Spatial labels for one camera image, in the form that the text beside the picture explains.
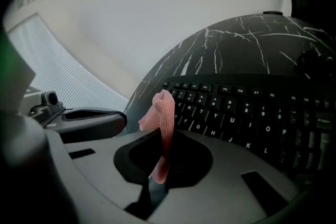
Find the marble pattern surface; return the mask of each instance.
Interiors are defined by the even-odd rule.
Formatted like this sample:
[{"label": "marble pattern surface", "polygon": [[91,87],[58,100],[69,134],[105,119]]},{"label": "marble pattern surface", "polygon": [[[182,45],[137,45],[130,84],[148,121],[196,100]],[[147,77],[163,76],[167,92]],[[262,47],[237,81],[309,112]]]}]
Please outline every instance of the marble pattern surface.
[{"label": "marble pattern surface", "polygon": [[296,59],[303,51],[313,49],[334,58],[333,43],[322,29],[270,14],[235,17],[201,29],[171,49],[140,82],[124,111],[128,124],[123,134],[138,131],[138,120],[167,77],[213,73],[297,77]]}]

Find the keyboard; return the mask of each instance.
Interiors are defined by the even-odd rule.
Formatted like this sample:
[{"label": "keyboard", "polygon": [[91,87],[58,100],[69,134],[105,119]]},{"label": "keyboard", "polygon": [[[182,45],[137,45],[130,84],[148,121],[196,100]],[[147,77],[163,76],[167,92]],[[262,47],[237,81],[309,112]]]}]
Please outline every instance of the keyboard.
[{"label": "keyboard", "polygon": [[175,128],[246,148],[279,170],[314,174],[332,145],[335,87],[292,77],[210,74],[167,78]]}]

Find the white wall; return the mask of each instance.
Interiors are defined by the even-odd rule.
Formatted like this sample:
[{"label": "white wall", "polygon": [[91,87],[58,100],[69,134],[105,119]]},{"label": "white wall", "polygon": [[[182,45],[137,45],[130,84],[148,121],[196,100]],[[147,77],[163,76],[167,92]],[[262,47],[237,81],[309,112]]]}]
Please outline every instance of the white wall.
[{"label": "white wall", "polygon": [[290,0],[37,1],[16,20],[7,18],[6,29],[27,13],[43,13],[40,17],[71,54],[127,98],[166,52],[197,30],[265,10],[291,12]]}]

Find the pink cloth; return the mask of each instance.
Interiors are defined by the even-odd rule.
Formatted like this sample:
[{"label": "pink cloth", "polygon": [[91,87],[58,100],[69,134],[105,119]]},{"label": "pink cloth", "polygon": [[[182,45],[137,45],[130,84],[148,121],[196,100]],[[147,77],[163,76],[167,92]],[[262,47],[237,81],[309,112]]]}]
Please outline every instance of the pink cloth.
[{"label": "pink cloth", "polygon": [[160,128],[163,154],[156,164],[152,177],[158,184],[166,181],[169,171],[169,152],[174,133],[175,101],[172,95],[162,90],[153,98],[147,114],[139,121],[140,130]]}]

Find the ribbed white surface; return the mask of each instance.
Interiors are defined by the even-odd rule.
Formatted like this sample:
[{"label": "ribbed white surface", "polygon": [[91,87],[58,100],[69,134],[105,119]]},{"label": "ribbed white surface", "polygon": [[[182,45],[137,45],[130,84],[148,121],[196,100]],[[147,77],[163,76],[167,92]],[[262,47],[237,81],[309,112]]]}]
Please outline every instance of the ribbed white surface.
[{"label": "ribbed white surface", "polygon": [[76,61],[37,15],[22,22],[8,35],[36,73],[32,86],[43,91],[56,91],[67,108],[93,106],[123,111],[126,107],[128,100]]}]

